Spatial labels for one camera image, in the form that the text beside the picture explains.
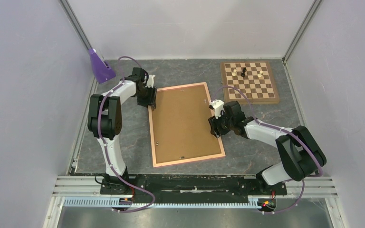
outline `gray wall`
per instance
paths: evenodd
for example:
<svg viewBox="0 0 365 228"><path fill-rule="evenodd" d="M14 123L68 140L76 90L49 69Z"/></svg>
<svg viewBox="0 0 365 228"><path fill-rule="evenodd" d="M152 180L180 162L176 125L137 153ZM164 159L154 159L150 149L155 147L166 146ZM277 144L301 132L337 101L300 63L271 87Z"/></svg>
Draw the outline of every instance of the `gray wall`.
<svg viewBox="0 0 365 228"><path fill-rule="evenodd" d="M42 226L91 80L58 1L0 0L0 227Z"/></svg>
<svg viewBox="0 0 365 228"><path fill-rule="evenodd" d="M105 59L282 57L313 0L69 0Z"/></svg>
<svg viewBox="0 0 365 228"><path fill-rule="evenodd" d="M288 62L350 227L365 227L365 1L324 1Z"/></svg>

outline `chess piece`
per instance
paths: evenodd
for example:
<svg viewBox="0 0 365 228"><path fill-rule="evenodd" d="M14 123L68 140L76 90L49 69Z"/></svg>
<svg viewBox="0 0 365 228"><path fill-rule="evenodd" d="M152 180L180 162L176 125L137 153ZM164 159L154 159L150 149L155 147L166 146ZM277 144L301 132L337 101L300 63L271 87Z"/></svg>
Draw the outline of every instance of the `chess piece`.
<svg viewBox="0 0 365 228"><path fill-rule="evenodd" d="M245 67L245 68L243 68L243 72L241 73L241 76L242 77L245 77L245 72L247 72L247 68Z"/></svg>

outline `chessboard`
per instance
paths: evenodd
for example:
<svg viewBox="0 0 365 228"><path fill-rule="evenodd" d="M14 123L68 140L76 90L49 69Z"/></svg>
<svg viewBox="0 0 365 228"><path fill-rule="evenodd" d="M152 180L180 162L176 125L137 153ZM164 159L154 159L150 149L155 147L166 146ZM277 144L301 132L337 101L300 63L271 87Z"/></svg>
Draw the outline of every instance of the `chessboard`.
<svg viewBox="0 0 365 228"><path fill-rule="evenodd" d="M268 61L222 62L221 76L223 86L239 89L252 104L277 104L280 101ZM223 93L225 103L229 101L247 103L245 98L234 89L225 88Z"/></svg>

